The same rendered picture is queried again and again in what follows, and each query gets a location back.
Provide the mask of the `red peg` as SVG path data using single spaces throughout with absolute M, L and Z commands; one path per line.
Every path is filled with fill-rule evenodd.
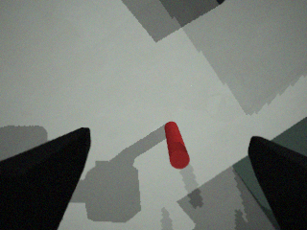
M 186 168 L 190 162 L 190 157 L 177 124 L 175 122 L 168 122 L 164 128 L 171 165 L 176 169 Z

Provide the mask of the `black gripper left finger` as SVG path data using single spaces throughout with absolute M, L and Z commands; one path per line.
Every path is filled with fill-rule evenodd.
M 0 230 L 58 230 L 89 149 L 81 127 L 0 161 Z

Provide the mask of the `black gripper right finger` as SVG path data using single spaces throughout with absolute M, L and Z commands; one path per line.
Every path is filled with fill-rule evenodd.
M 307 157 L 260 136 L 248 156 L 281 230 L 307 230 Z

